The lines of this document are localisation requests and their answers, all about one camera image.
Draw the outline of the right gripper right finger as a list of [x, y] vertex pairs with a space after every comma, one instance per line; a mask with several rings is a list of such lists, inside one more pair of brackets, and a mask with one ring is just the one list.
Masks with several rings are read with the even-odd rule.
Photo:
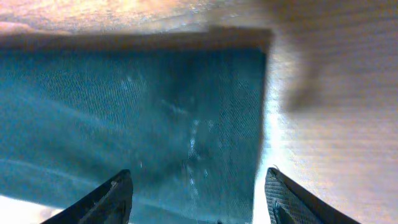
[[264, 190], [272, 224], [359, 224], [274, 167], [267, 170]]

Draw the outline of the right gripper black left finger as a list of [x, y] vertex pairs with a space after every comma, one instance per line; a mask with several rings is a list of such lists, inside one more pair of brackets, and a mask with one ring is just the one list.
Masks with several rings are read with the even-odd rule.
[[128, 224], [132, 195], [131, 173], [124, 169], [42, 224]]

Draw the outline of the black t-shirt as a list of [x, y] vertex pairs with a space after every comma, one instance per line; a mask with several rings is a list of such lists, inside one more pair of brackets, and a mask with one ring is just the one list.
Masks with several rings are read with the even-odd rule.
[[1, 40], [1, 194], [67, 207], [122, 169], [134, 223], [248, 223], [266, 29]]

